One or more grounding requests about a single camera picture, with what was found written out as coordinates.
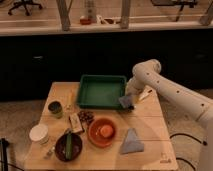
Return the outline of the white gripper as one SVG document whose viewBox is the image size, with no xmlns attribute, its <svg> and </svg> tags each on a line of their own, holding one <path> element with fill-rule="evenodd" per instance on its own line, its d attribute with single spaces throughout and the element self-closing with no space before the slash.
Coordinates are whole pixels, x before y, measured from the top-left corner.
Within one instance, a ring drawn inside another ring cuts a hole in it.
<svg viewBox="0 0 213 171">
<path fill-rule="evenodd" d="M 139 102 L 139 94 L 144 91 L 145 85 L 138 81 L 135 77 L 132 77 L 126 85 L 126 93 L 133 95 L 133 104 Z"/>
</svg>

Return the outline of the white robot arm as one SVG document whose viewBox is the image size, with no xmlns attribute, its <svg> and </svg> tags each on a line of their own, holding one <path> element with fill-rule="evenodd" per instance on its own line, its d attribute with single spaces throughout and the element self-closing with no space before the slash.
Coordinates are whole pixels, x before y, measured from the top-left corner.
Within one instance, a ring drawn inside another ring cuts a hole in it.
<svg viewBox="0 0 213 171">
<path fill-rule="evenodd" d="M 206 145 L 201 148 L 197 171 L 213 171 L 213 99 L 190 90 L 160 75 L 156 59 L 137 63 L 127 82 L 127 92 L 139 94 L 145 86 L 155 89 L 170 103 L 188 112 L 205 130 Z"/>
</svg>

